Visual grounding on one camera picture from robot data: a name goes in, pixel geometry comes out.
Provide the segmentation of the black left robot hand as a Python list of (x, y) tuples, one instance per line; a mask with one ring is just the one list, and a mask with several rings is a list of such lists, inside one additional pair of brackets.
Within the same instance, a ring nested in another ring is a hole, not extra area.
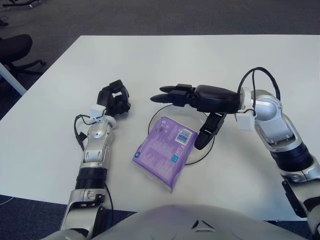
[(128, 90), (119, 79), (102, 88), (96, 103), (106, 107), (105, 115), (114, 117), (129, 112), (131, 108), (129, 97)]

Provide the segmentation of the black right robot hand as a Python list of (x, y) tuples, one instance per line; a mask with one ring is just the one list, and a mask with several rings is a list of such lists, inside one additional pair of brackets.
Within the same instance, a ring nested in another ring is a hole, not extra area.
[(189, 105), (198, 112), (209, 114), (194, 142), (194, 147), (198, 150), (206, 147), (218, 134), (228, 114), (235, 114), (240, 109), (240, 94), (225, 88), (178, 84), (163, 86), (160, 90), (163, 94), (152, 96), (151, 101), (163, 104), (170, 103), (176, 107)]

